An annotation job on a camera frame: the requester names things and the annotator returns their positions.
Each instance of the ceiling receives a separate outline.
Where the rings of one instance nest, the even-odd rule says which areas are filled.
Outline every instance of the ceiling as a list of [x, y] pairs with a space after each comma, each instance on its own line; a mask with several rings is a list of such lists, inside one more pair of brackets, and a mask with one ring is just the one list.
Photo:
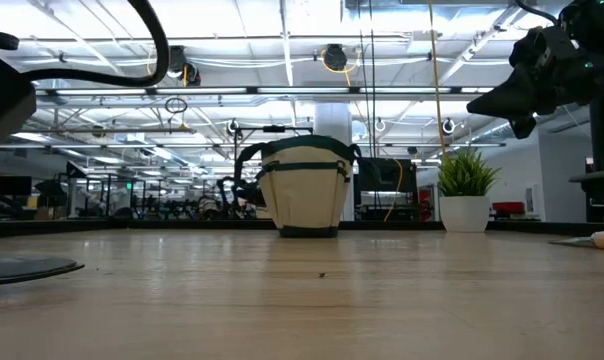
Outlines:
[[[430, 143], [438, 137], [435, 97], [432, 91], [408, 94], [414, 87], [434, 84], [433, 62], [429, 61], [429, 11], [420, 3], [424, 1], [375, 0], [369, 9], [369, 2], [361, 1], [360, 15], [357, 0], [151, 1], [171, 45], [186, 47], [187, 58], [200, 71], [203, 88], [347, 87], [347, 81], [354, 87], [405, 87], [405, 95], [380, 94], [377, 98], [376, 117], [385, 124], [384, 131], [378, 131], [377, 141]], [[547, 22], [509, 6], [506, 0], [435, 0], [434, 3], [440, 86], [463, 87], [468, 92], [460, 96], [443, 95], [442, 117], [458, 124], [452, 135], [456, 141], [493, 134], [490, 130], [502, 124], [493, 118], [469, 115], [466, 103], [477, 96], [473, 92], [487, 91], [504, 81], [511, 72], [508, 56], [514, 42], [527, 29]], [[557, 14], [566, 3], [544, 1], [541, 8]], [[0, 50], [0, 57], [20, 71], [64, 67], [144, 76], [154, 67], [153, 41], [125, 0], [0, 0], [0, 31], [21, 38], [19, 50]], [[323, 66], [319, 55], [328, 44], [341, 44], [349, 66], [355, 66], [348, 80], [344, 74], [331, 73]], [[68, 80], [46, 80], [36, 86], [67, 90], [106, 88]], [[180, 80], [167, 77], [158, 89], [181, 86]], [[225, 95], [223, 90], [211, 89], [206, 94], [181, 95], [189, 105], [187, 111], [177, 115], [165, 109], [166, 100], [171, 97], [39, 96], [39, 109], [23, 131], [56, 128], [57, 133], [14, 137], [13, 142], [123, 144], [135, 137], [139, 144], [223, 144], [232, 142], [226, 130], [232, 119], [242, 126], [312, 126], [314, 104], [318, 101], [348, 102], [353, 120], [358, 123], [366, 123], [370, 117], [362, 93], [339, 97]], [[174, 132], [181, 124], [190, 132]], [[86, 133], [94, 126], [123, 133], [98, 134], [99, 137]], [[144, 129], [164, 129], [164, 132], [141, 135]], [[367, 143], [366, 126], [364, 130], [361, 126], [354, 129], [362, 131], [354, 134], [358, 136], [354, 140]], [[246, 144], [294, 135], [257, 131]], [[482, 137], [482, 141], [493, 140]], [[229, 148], [165, 151], [172, 155], [168, 160], [157, 154], [146, 156], [137, 149], [73, 149], [75, 153], [70, 156], [91, 166], [105, 165], [94, 158], [103, 156], [119, 158], [131, 166], [186, 164], [217, 169], [230, 169], [229, 159], [233, 158], [233, 149]], [[418, 156], [430, 158], [432, 151], [424, 149]], [[387, 153], [408, 156], [406, 147], [389, 147]]]

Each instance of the pillar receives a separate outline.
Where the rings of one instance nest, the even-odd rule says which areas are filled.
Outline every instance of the pillar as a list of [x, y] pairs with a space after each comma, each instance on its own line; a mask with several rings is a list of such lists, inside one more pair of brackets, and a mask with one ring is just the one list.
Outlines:
[[[353, 135], [349, 103], [316, 103], [313, 131], [316, 135], [330, 136], [347, 146], [351, 145]], [[353, 221], [354, 211], [353, 182], [351, 182], [344, 202], [342, 221]]]

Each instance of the canvas bag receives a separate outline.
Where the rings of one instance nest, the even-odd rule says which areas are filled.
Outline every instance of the canvas bag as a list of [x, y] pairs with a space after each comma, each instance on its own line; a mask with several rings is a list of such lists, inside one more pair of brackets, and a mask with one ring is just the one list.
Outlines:
[[280, 235], [335, 237], [360, 148], [320, 135], [254, 144], [238, 156], [236, 183], [243, 163], [258, 151], [262, 170], [256, 179]]

